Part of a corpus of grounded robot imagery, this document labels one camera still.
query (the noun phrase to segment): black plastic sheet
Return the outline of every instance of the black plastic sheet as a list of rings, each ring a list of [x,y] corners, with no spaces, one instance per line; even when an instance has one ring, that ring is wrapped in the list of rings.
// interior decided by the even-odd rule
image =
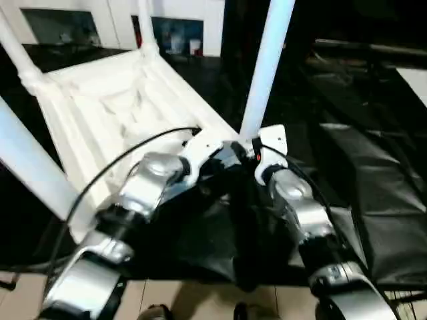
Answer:
[[[413,94],[404,100],[393,92],[391,80],[370,88],[387,94],[381,98],[366,98],[340,80],[310,78],[329,103],[310,126],[317,169],[351,211],[347,224],[356,230],[371,278],[393,289],[423,289],[427,109]]]

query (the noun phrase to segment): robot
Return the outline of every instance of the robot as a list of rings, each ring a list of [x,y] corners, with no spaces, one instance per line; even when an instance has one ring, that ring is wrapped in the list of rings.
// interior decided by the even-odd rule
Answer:
[[[399,319],[365,276],[334,228],[327,203],[314,199],[312,181],[292,164],[287,151],[285,128],[275,125],[261,129],[251,141],[220,141],[204,130],[178,155],[146,153],[119,191],[98,208],[96,226],[49,286],[39,318],[113,319],[126,286],[120,266],[135,255],[135,228],[149,224],[162,203],[194,187],[201,166],[214,156],[224,168],[258,162],[254,179],[290,227],[312,294],[319,299],[318,319]]]

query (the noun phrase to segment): black wire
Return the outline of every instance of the black wire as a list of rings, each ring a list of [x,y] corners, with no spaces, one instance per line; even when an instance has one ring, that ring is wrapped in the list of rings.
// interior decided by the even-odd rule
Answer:
[[[283,157],[288,162],[289,169],[291,171],[293,171],[298,177],[300,177],[300,178],[302,178],[308,182],[310,187],[314,190],[315,194],[318,196],[320,202],[322,202],[322,205],[325,207],[326,214],[328,215],[329,220],[333,224],[331,207],[330,207],[328,201],[326,200],[326,197],[320,191],[320,188],[313,181],[313,179],[310,178],[310,176],[307,173],[305,173],[304,170],[299,165],[297,165],[296,162],[291,157],[288,157],[284,153],[282,153],[282,152],[280,152],[280,151],[278,151],[272,147],[269,147],[268,145],[261,145],[261,146],[263,148],[269,149],[269,150],[273,151],[274,153],[277,153],[279,156]]]
[[[185,131],[185,130],[191,130],[193,135],[197,134],[200,131],[200,128],[196,128],[196,127],[180,127],[180,128],[175,128],[175,129],[171,129],[171,130],[167,130],[164,131],[162,133],[159,133],[158,135],[155,135],[149,139],[146,139],[140,143],[138,143],[137,145],[134,145],[132,148],[128,149],[127,151],[123,152],[121,155],[119,155],[117,158],[115,158],[110,164],[108,164],[104,169],[102,169],[87,185],[86,187],[83,189],[83,191],[77,196],[77,198],[75,198],[75,201],[73,202],[73,205],[71,206],[71,209],[68,213],[68,216],[66,218],[66,220],[64,221],[64,224],[59,232],[59,236],[57,238],[56,244],[53,248],[52,251],[52,255],[51,258],[49,260],[49,269],[47,272],[47,278],[46,278],[46,284],[48,283],[49,279],[51,278],[52,274],[53,274],[53,270],[55,268],[55,261],[57,259],[57,256],[59,254],[59,250],[61,248],[62,245],[62,241],[63,238],[67,232],[68,229],[68,224],[71,221],[71,219],[73,218],[76,209],[78,208],[79,204],[81,203],[81,201],[83,200],[83,198],[85,197],[85,195],[87,194],[87,192],[91,189],[91,187],[102,177],[105,175],[105,173],[107,171],[109,171],[115,164],[117,164],[119,161],[121,161],[124,157],[126,157],[127,155],[129,155],[130,153],[134,152],[136,149],[139,149],[140,147],[146,145],[147,143],[163,137],[164,135],[168,135],[170,133],[174,133],[177,131]]]

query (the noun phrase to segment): white metal pole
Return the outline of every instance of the white metal pole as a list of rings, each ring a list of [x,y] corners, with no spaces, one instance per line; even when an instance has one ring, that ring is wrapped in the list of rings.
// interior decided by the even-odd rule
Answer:
[[[159,51],[157,42],[154,37],[153,23],[151,22],[151,14],[147,0],[138,0],[138,19],[139,28],[141,29],[142,47],[155,49]]]
[[[270,2],[242,128],[240,129],[240,135],[244,139],[255,137],[260,130],[294,4],[295,0],[271,0]]]
[[[10,28],[5,15],[0,9],[0,42],[18,70],[24,85],[42,77],[40,70],[34,65],[24,47],[17,40]]]
[[[0,146],[0,161],[46,207],[65,220],[77,197],[77,190],[1,97]],[[92,212],[85,201],[77,208],[69,225],[77,242],[86,234]]]

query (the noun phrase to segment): floor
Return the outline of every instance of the floor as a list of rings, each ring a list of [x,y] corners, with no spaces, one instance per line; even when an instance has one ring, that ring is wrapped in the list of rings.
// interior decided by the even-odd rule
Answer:
[[[4,281],[10,278],[7,273],[0,276]],[[24,274],[12,293],[0,289],[0,319],[36,318],[44,280],[41,275]],[[115,319],[136,320],[150,305],[165,304],[173,311],[175,320],[232,320],[239,302],[256,303],[278,312],[282,319],[315,319],[316,299],[307,288],[259,287],[252,293],[244,293],[231,285],[150,280],[128,283]]]

